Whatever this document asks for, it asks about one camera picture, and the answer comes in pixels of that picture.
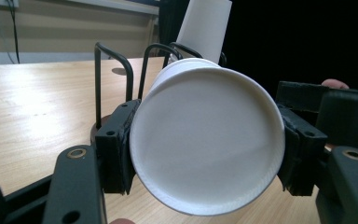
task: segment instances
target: paper cup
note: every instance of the paper cup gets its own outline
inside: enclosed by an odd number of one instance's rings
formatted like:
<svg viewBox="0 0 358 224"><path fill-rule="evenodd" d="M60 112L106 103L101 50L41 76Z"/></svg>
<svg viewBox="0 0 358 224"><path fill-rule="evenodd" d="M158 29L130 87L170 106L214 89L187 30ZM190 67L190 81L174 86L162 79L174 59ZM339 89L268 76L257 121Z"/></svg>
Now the paper cup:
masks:
<svg viewBox="0 0 358 224"><path fill-rule="evenodd" d="M250 203L274 179L284 126L252 79L213 64L188 65L175 62L156 78L131 125L131 157L162 203L185 214L221 215Z"/></svg>

